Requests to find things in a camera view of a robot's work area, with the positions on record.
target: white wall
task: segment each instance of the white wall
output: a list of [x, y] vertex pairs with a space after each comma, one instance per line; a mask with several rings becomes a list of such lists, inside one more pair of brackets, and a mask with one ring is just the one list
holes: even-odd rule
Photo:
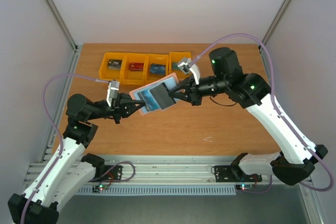
[[[66, 71], [72, 52], [44, 0], [0, 0], [0, 8], [0, 223], [8, 223], [7, 201], [45, 144], [43, 85]], [[59, 92], [60, 82], [48, 91], [49, 107]]]
[[[336, 2], [293, 0], [267, 44], [275, 65], [277, 95], [295, 123], [329, 149], [336, 175]], [[329, 184], [318, 165], [316, 187]], [[318, 193], [328, 223], [335, 223], [336, 188]]]
[[[283, 0], [54, 0], [76, 43], [263, 38]], [[243, 38], [232, 42], [250, 42]]]

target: robotic arm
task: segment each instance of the robotic arm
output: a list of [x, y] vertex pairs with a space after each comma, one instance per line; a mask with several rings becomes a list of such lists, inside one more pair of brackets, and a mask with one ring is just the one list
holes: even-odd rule
[[243, 175], [264, 174], [275, 175], [287, 185], [295, 185], [306, 179], [315, 169], [315, 157], [309, 152], [313, 150], [320, 158], [324, 158], [328, 150], [324, 145], [315, 145], [295, 126], [293, 121], [281, 108], [277, 99], [277, 109], [304, 139], [308, 148], [304, 147], [297, 136], [279, 116], [271, 102], [270, 86], [258, 74], [243, 73], [236, 53], [229, 48], [218, 48], [209, 54], [214, 76], [200, 78], [195, 65], [188, 68], [190, 59], [179, 62], [179, 68], [192, 72], [174, 89], [169, 91], [172, 98], [181, 99], [191, 105], [201, 105], [202, 97], [216, 96], [225, 93], [229, 98], [240, 104], [265, 127], [279, 145], [281, 152], [269, 155], [240, 154], [231, 164], [237, 179]]
[[[98, 126], [88, 121], [104, 118], [113, 119], [119, 124], [121, 118], [128, 118], [145, 106], [144, 101], [132, 100], [128, 94], [118, 91], [119, 82], [112, 81], [109, 83], [106, 100], [92, 102], [82, 94], [74, 94], [69, 98], [66, 111], [68, 125], [63, 134], [62, 155], [59, 156], [59, 145], [41, 174], [23, 194], [11, 196], [8, 206], [14, 223], [20, 223], [29, 199], [27, 211], [23, 214], [24, 223], [56, 223], [59, 212], [68, 200], [86, 182], [103, 175], [104, 159], [87, 154], [77, 168], [66, 177], [69, 168], [88, 147], [98, 129]], [[50, 170], [56, 159], [56, 165]]]

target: gray floor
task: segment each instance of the gray floor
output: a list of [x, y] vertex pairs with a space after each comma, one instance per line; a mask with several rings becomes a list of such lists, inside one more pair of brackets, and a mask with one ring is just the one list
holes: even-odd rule
[[74, 196], [57, 223], [82, 224], [306, 224], [297, 187], [275, 186], [264, 195]]

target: brown surface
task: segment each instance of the brown surface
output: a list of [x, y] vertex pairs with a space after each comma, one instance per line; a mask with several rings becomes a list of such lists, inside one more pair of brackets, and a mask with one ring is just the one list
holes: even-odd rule
[[[195, 57], [206, 44], [84, 44], [77, 74], [98, 78], [105, 52], [190, 51]], [[226, 45], [235, 50], [244, 72], [255, 72], [265, 78], [264, 67], [256, 45]], [[197, 64], [202, 76], [213, 75], [207, 54]], [[128, 93], [139, 86], [122, 86]], [[107, 85], [74, 78], [70, 94], [82, 93], [92, 101], [106, 97]], [[214, 98], [232, 104], [225, 94]], [[61, 132], [67, 124], [63, 115]], [[222, 107], [204, 98], [201, 106], [178, 102], [175, 106], [141, 116], [139, 112], [119, 125], [113, 120], [94, 120], [98, 131], [87, 152], [93, 154], [131, 155], [237, 155], [241, 152], [266, 154], [279, 148], [262, 125], [239, 105]]]

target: black cable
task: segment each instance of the black cable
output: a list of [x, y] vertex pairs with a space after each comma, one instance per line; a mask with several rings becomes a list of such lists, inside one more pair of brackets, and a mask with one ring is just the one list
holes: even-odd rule
[[214, 103], [216, 103], [216, 104], [218, 104], [218, 105], [220, 105], [220, 106], [224, 106], [224, 107], [233, 107], [234, 105], [237, 104], [237, 103], [234, 103], [234, 104], [230, 104], [230, 105], [224, 105], [224, 104], [220, 104], [220, 103], [216, 102], [214, 99], [212, 99], [212, 97], [209, 97], [209, 98], [210, 98], [210, 100], [211, 100], [212, 102], [214, 102]]

